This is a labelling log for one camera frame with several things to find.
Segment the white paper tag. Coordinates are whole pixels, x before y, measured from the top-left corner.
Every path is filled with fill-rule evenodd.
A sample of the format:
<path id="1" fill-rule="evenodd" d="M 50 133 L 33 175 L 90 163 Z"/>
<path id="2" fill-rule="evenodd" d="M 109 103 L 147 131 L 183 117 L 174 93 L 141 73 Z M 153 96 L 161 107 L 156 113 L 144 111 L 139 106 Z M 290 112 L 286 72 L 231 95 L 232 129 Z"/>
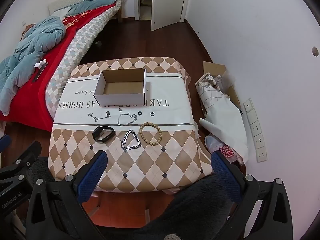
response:
<path id="1" fill-rule="evenodd" d="M 47 64 L 47 60 L 46 60 L 46 59 L 40 61 L 39 63 L 36 63 L 36 64 L 34 65 L 34 68 L 41 69 L 45 64 Z"/>

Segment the blue quilt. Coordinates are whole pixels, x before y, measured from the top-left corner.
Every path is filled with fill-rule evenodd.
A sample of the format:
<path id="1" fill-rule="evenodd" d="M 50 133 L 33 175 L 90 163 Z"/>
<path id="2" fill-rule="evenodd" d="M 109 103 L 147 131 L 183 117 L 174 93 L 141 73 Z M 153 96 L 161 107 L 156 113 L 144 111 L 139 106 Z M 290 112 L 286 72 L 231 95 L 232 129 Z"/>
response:
<path id="1" fill-rule="evenodd" d="M 71 6 L 65 19 L 52 15 L 26 31 L 14 52 L 1 62 L 1 113 L 9 115 L 18 89 L 29 81 L 36 64 L 50 50 L 65 44 L 65 38 L 73 38 L 99 9 L 106 11 L 116 4 L 117 0 L 82 0 Z"/>

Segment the red bed sheet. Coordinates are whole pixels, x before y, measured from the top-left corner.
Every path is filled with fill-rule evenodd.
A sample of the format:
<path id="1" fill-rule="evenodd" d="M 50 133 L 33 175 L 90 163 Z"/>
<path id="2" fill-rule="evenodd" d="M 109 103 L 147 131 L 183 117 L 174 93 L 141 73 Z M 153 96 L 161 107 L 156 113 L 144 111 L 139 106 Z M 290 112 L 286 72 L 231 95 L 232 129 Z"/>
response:
<path id="1" fill-rule="evenodd" d="M 51 118 L 45 102 L 46 88 L 71 40 L 72 38 L 70 37 L 65 38 L 63 40 L 65 44 L 62 44 L 60 47 L 55 46 L 43 57 L 42 60 L 46 59 L 48 65 L 39 79 L 32 83 L 37 73 L 37 70 L 34 68 L 29 81 L 18 89 L 17 94 L 13 98 L 9 115 L 4 116 L 1 113 L 2 121 L 17 122 L 45 131 L 51 131 L 53 118 Z"/>

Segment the white cardboard box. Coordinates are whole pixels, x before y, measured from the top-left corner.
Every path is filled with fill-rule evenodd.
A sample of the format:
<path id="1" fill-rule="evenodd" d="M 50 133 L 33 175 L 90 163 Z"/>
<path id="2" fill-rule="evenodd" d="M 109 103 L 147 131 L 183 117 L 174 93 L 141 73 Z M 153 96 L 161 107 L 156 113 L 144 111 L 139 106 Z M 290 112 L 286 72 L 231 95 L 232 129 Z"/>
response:
<path id="1" fill-rule="evenodd" d="M 100 107 L 144 105 L 146 69 L 103 70 L 93 96 Z"/>

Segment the brown cardboard box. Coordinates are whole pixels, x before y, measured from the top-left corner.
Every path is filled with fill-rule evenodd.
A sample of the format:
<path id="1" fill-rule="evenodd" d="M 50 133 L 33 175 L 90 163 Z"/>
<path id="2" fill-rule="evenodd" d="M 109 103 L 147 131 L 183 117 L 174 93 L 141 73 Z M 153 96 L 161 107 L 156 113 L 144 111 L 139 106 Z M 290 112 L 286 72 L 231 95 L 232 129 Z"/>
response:
<path id="1" fill-rule="evenodd" d="M 204 61 L 203 71 L 204 74 L 209 73 L 215 79 L 220 90 L 227 94 L 230 97 L 231 102 L 238 107 L 240 112 L 242 112 L 241 103 L 234 88 L 234 78 L 231 76 L 226 66 L 223 64 Z"/>

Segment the checkered tablecloth with text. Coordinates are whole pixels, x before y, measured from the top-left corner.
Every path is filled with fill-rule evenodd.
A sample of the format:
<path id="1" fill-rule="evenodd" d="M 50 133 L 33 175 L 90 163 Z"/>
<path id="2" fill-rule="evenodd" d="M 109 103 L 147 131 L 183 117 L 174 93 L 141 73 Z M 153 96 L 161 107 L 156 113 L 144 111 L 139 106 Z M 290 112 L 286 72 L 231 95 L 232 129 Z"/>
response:
<path id="1" fill-rule="evenodd" d="M 143 106 L 100 107 L 93 93 L 100 72 L 146 69 Z M 108 164 L 97 190 L 177 191 L 212 173 L 191 112 L 190 77 L 171 57 L 132 57 L 83 64 L 72 70 L 55 114 L 48 167 L 55 179 L 75 174 L 99 151 Z M 116 135 L 92 138 L 98 126 Z"/>

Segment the white door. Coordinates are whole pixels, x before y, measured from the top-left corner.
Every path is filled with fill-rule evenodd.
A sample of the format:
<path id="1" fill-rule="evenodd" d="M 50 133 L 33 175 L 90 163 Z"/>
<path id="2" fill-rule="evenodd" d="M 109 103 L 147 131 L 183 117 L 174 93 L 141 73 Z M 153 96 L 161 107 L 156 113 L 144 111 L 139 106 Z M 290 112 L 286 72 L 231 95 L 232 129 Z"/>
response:
<path id="1" fill-rule="evenodd" d="M 180 22 L 184 0 L 152 0 L 151 31 Z"/>

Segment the black stick on bed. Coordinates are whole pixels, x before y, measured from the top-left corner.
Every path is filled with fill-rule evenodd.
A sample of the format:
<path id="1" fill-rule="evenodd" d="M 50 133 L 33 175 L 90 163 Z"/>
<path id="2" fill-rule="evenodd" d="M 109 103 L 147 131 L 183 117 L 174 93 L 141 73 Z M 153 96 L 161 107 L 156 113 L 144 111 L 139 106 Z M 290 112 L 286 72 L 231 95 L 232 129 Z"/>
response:
<path id="1" fill-rule="evenodd" d="M 42 74 L 42 72 L 44 71 L 47 65 L 48 65 L 48 62 L 41 69 L 35 68 L 37 70 L 37 73 L 35 74 L 32 80 L 32 83 L 36 82 L 39 79 L 40 75 Z"/>

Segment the black fitness band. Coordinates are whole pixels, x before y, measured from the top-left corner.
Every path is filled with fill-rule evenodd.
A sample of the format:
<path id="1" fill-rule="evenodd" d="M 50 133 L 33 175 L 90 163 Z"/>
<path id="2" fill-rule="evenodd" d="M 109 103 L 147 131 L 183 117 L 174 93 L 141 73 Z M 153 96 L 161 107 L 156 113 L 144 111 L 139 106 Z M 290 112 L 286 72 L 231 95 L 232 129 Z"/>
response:
<path id="1" fill-rule="evenodd" d="M 115 130 L 109 126 L 98 126 L 92 132 L 92 138 L 98 143 L 105 143 L 116 135 Z"/>

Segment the white plastic bag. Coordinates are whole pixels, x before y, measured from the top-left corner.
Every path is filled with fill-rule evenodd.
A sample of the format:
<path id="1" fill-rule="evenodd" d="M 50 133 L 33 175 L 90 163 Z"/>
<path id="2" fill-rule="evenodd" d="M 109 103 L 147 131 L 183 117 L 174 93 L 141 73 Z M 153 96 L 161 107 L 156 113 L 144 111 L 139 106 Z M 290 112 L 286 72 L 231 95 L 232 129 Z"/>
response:
<path id="1" fill-rule="evenodd" d="M 200 125 L 209 132 L 204 143 L 210 153 L 220 150 L 230 163 L 238 161 L 244 165 L 248 161 L 244 122 L 229 97 L 223 96 L 214 103 L 208 109 L 206 118 L 200 119 Z"/>

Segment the checkered bed cover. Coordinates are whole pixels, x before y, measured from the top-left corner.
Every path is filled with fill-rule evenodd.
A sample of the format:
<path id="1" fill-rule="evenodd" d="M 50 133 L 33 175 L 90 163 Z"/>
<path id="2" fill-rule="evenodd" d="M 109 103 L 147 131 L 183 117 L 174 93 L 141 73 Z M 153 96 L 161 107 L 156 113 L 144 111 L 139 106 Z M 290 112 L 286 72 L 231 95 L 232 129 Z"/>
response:
<path id="1" fill-rule="evenodd" d="M 109 9 L 100 7 L 90 11 L 89 15 L 94 12 L 97 12 L 98 15 L 88 20 L 83 27 L 76 31 L 46 88 L 45 102 L 51 118 L 55 116 L 63 89 L 71 77 L 72 70 L 78 66 L 97 35 L 120 8 L 121 0 L 117 0 Z"/>

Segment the folded white patterned cloth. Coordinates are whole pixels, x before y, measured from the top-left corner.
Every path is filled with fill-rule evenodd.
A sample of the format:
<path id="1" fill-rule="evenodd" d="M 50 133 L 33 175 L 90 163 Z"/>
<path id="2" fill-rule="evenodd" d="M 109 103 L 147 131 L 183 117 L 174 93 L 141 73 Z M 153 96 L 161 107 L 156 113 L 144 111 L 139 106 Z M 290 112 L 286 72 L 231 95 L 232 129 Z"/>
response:
<path id="1" fill-rule="evenodd" d="M 204 116 L 213 111 L 225 112 L 230 109 L 229 96 L 221 90 L 221 83 L 222 77 L 220 75 L 214 77 L 210 73 L 204 74 L 196 81 L 195 88 L 201 101 Z"/>

